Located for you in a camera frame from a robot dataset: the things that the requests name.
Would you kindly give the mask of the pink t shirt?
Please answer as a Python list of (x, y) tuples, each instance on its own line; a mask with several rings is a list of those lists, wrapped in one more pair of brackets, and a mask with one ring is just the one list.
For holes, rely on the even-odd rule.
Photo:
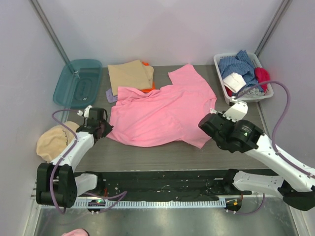
[(172, 84), (143, 93), (120, 87), (112, 107), (109, 139), (129, 146), (154, 147), (183, 141), (202, 148), (210, 137), (198, 126), (217, 97), (191, 64), (168, 74)]

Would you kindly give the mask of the beige t shirt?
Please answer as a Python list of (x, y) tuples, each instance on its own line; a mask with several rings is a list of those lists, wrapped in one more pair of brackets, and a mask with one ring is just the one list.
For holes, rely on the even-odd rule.
[(150, 65), (144, 65), (140, 60), (108, 65), (108, 71), (113, 95), (118, 94), (119, 87), (139, 90), (153, 87), (154, 68)]

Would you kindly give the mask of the orange t shirt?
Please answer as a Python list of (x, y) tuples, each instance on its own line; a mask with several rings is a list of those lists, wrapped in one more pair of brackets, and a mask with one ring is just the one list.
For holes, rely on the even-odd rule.
[(149, 65), (148, 62), (144, 62), (144, 61), (143, 61), (142, 64), (143, 64), (145, 67), (148, 67), (148, 68), (146, 68), (146, 70), (147, 70), (148, 73), (149, 73), (149, 82), (150, 82), (150, 84), (151, 84), (151, 88), (141, 89), (141, 91), (142, 91), (143, 93), (149, 93), (150, 91), (156, 89), (155, 83), (154, 83), (154, 81), (153, 81), (154, 69), (153, 69), (152, 66)]

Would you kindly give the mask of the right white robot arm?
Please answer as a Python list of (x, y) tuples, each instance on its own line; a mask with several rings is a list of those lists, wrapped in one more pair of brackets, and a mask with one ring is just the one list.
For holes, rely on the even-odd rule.
[(315, 170), (282, 149), (275, 151), (262, 129), (248, 120), (232, 122), (222, 114), (207, 114), (198, 126), (220, 149), (244, 153), (275, 172), (274, 176), (265, 176), (229, 169), (222, 180), (226, 194), (261, 192), (301, 211), (314, 208)]

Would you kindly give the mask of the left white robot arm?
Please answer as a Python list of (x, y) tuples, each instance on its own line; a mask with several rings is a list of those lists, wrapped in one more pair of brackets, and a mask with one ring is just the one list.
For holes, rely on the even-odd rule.
[(36, 202), (39, 205), (54, 206), (61, 214), (74, 205), (76, 198), (87, 192), (100, 196), (105, 189), (102, 177), (96, 172), (85, 172), (75, 176), (74, 172), (86, 152), (95, 143), (106, 137), (113, 129), (108, 123), (108, 113), (104, 108), (91, 105), (77, 111), (84, 121), (75, 131), (59, 122), (74, 136), (67, 147), (49, 163), (37, 168)]

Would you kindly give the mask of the lavender t shirt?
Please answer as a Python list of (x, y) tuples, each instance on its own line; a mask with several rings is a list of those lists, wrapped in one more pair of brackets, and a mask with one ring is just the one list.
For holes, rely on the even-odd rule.
[(107, 98), (107, 101), (109, 103), (115, 103), (118, 100), (118, 96), (117, 95), (116, 96), (113, 95), (113, 92), (112, 92), (111, 88), (106, 91), (106, 98)]

